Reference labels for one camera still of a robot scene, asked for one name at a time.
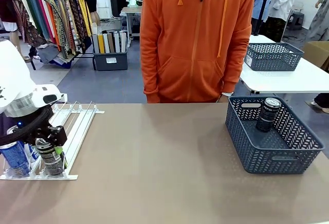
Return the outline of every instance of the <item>person in orange hoodie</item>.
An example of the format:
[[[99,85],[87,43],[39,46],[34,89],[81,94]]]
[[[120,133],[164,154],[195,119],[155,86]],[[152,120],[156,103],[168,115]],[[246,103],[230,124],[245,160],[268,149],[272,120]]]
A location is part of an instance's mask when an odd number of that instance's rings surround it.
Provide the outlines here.
[[[254,0],[143,0],[148,103],[227,102],[242,71]]]

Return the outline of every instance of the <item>can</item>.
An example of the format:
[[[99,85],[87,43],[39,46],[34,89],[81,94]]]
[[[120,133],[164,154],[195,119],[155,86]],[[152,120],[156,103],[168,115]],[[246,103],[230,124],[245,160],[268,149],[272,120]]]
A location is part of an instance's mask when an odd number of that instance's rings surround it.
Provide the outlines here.
[[[281,108],[281,102],[275,98],[266,98],[259,118],[256,124],[256,128],[262,132],[269,132],[276,120],[278,111]]]
[[[38,138],[35,142],[35,148],[45,163],[47,174],[54,178],[62,177],[64,172],[63,160],[57,154],[55,147],[44,139]]]
[[[13,126],[12,128],[8,129],[7,134],[14,133],[15,129],[18,129],[18,126]],[[19,143],[24,148],[27,161],[30,162],[30,163],[35,162],[37,160],[37,158],[39,157],[39,154],[36,151],[36,149],[32,145],[27,144],[27,143],[23,143],[22,141],[19,141]]]
[[[29,163],[25,151],[19,142],[0,146],[0,152],[4,155],[16,178],[29,176]]]

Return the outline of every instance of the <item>small desk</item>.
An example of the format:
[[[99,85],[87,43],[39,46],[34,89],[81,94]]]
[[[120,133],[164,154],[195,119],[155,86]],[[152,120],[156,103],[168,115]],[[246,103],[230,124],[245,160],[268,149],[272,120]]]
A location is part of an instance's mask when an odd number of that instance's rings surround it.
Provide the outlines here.
[[[142,13],[142,7],[124,7],[121,10],[122,13],[125,13],[126,19],[127,19],[127,32],[128,32],[128,47],[130,47],[131,44],[131,38],[130,36],[139,36],[139,33],[133,33],[132,32],[132,14],[134,13]]]
[[[273,43],[263,35],[250,37],[251,43]],[[329,74],[301,58],[295,71],[253,71],[243,63],[240,78],[253,93],[328,93]]]
[[[227,104],[100,104],[77,181],[0,181],[1,224],[300,224],[329,220],[329,160],[244,171]]]

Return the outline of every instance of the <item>white wire rack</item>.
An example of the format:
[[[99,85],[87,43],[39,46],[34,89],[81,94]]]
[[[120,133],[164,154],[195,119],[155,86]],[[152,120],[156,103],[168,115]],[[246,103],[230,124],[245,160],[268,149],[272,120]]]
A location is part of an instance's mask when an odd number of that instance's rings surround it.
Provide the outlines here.
[[[69,131],[67,134],[67,141],[63,146],[65,154],[64,159],[67,162],[67,167],[60,178],[53,178],[47,175],[45,166],[42,164],[41,156],[31,163],[31,157],[28,158],[31,171],[28,177],[15,178],[12,169],[9,167],[6,160],[4,160],[3,174],[0,179],[4,180],[76,180],[78,175],[71,175],[70,171],[73,167],[74,161],[78,155],[79,149],[83,143],[84,137],[92,123],[95,114],[103,114],[104,111],[99,111],[96,104],[91,102],[85,109],[83,106],[75,102],[74,104],[64,103],[55,104],[53,109],[54,115],[50,119],[50,124],[54,127],[64,126],[69,119],[70,123],[65,126],[65,130]]]

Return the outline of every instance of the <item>yellow book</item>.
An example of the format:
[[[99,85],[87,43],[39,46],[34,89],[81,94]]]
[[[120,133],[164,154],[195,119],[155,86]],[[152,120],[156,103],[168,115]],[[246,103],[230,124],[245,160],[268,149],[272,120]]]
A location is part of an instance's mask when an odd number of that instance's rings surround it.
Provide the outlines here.
[[[99,45],[99,52],[105,53],[103,35],[98,35],[98,45]]]

